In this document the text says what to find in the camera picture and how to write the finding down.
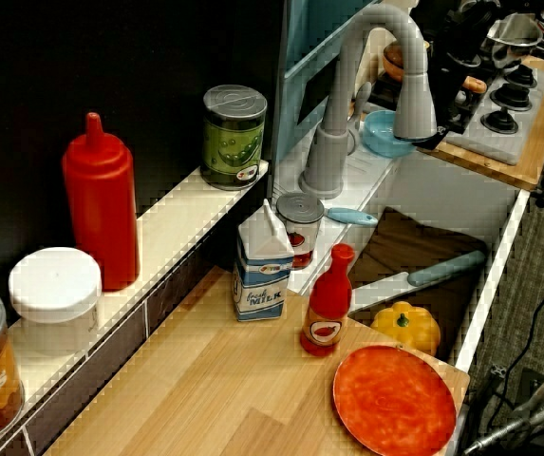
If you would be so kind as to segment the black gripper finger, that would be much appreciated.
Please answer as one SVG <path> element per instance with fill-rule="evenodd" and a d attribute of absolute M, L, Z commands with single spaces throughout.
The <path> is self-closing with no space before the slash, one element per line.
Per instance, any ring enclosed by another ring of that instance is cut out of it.
<path fill-rule="evenodd" d="M 445 131 L 437 132 L 434 136 L 428 139 L 416 141 L 415 146 L 423 150 L 433 151 L 444 140 L 445 136 Z"/>
<path fill-rule="evenodd" d="M 446 124 L 446 135 L 443 140 L 445 142 L 468 142 L 471 140 L 468 125 L 471 122 L 470 118 L 456 118 L 450 120 Z"/>

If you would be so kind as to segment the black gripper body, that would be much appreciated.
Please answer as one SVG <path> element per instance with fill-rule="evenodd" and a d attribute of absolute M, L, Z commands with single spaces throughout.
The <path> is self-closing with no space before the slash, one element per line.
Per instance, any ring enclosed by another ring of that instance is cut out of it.
<path fill-rule="evenodd" d="M 436 119 L 439 133 L 447 133 L 450 123 L 450 109 L 466 77 L 481 65 L 480 59 L 440 59 L 434 65 L 434 95 Z"/>

